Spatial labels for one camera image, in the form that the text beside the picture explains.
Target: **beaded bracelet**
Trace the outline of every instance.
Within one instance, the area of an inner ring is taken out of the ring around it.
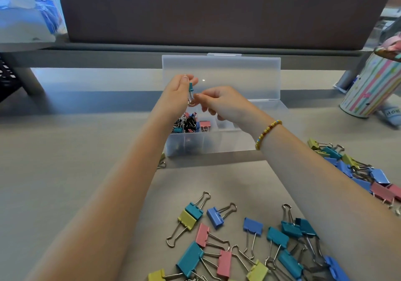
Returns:
[[[258,140],[256,141],[255,144],[255,149],[256,150],[260,150],[260,143],[262,142],[263,138],[265,137],[265,135],[267,133],[270,132],[271,129],[273,129],[275,126],[277,126],[278,124],[283,124],[283,122],[281,120],[276,120],[275,122],[273,122],[270,126],[268,126],[262,134],[260,134]]]

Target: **plastic box compartment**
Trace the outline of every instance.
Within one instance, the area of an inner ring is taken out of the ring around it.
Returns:
[[[261,110],[282,120],[286,128],[300,137],[299,121],[279,100],[280,58],[163,55],[162,61],[164,86],[174,75],[182,73],[199,78],[194,86],[195,93],[214,86],[232,86]],[[198,121],[208,120],[211,127],[208,132],[170,134],[164,150],[167,156],[255,149],[252,137],[232,122],[219,121],[217,115],[202,112],[201,106],[188,107],[187,112],[196,112]]]

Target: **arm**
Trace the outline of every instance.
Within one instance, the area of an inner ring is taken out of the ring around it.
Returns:
[[[231,87],[195,94],[220,120],[239,125],[256,141],[275,119]],[[261,151],[299,209],[351,280],[399,280],[401,221],[386,206],[283,126],[263,139]]]
[[[189,80],[193,85],[198,81],[187,76],[172,79],[127,155],[58,235],[28,280],[116,279],[166,139],[187,107]]]

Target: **striped cylindrical container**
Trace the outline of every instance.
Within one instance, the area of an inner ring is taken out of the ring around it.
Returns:
[[[358,79],[340,108],[350,115],[367,118],[401,84],[401,59],[386,50],[375,51],[366,61]]]

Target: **gray desk surface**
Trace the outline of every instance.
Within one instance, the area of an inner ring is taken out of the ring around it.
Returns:
[[[398,130],[376,117],[362,120],[349,116],[337,103],[292,112],[305,124],[304,140],[314,137],[339,143],[353,157],[382,168],[392,182],[401,184]],[[129,112],[0,118],[1,279],[21,280],[27,274],[101,183],[146,116]],[[167,169],[156,172],[120,280],[146,280],[148,273],[161,268],[167,273],[175,271],[175,263],[194,240],[197,229],[185,233],[174,249],[168,248],[165,239],[176,227],[183,208],[204,190],[212,195],[205,209],[230,202],[238,206],[238,212],[216,232],[218,237],[244,248],[243,218],[265,225],[262,237],[255,242],[255,255],[261,260],[268,252],[267,228],[279,225],[282,203],[293,205],[294,217],[302,216],[256,151],[174,158],[167,164]],[[202,222],[210,225],[206,216]],[[245,271],[235,258],[232,277],[245,280]]]

